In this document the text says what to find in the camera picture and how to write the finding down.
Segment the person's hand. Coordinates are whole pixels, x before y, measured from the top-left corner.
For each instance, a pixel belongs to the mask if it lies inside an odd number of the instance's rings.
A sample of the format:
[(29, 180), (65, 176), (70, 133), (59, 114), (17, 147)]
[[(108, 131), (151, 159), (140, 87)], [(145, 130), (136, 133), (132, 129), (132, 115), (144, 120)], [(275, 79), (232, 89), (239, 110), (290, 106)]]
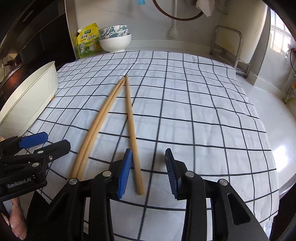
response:
[(24, 240), (27, 236), (26, 220), (21, 207), (20, 198), (14, 198), (12, 201), (10, 218), (2, 214), (7, 225), (11, 226), (12, 232), (20, 240)]

